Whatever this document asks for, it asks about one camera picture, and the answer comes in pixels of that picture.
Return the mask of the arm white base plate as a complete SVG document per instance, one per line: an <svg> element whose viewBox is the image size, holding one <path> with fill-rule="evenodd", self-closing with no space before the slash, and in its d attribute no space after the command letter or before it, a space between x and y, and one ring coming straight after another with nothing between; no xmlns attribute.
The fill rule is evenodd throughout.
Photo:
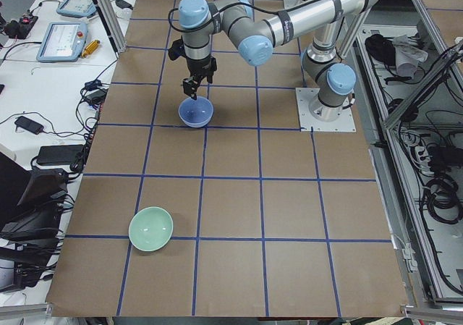
<svg viewBox="0 0 463 325"><path fill-rule="evenodd" d="M300 130L303 132L356 132L352 110L345 98L340 107L324 106L318 88L296 88Z"/></svg>

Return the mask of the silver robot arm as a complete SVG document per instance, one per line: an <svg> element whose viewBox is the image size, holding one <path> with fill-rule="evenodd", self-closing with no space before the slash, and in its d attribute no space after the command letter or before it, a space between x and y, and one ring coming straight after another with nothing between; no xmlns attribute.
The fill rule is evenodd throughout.
<svg viewBox="0 0 463 325"><path fill-rule="evenodd" d="M353 69L335 59L342 19L348 14L365 16L377 1L301 0L254 20L249 0L181 0L176 30L182 36L172 43L168 55L172 61L185 58L189 75L182 81L183 91L196 99L202 80L211 83L217 70L211 54L213 35L225 33L244 61L258 67L271 58L274 48L314 31L313 42L301 59L303 70L319 86L308 108L317 120L333 122L346 108L344 101L356 83Z"/></svg>

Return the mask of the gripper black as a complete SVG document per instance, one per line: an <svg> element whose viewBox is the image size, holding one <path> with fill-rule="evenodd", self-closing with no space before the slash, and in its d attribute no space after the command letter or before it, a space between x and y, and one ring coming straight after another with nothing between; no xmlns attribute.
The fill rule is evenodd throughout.
<svg viewBox="0 0 463 325"><path fill-rule="evenodd" d="M189 58L186 55L184 42L181 38L172 43L168 50L168 56L171 61L175 61L179 57L186 59L190 77L182 80L183 92L186 96L196 100L197 90L200 87L202 79L206 78L208 83L213 82L213 75L217 70L216 59L210 54L204 59Z"/></svg>

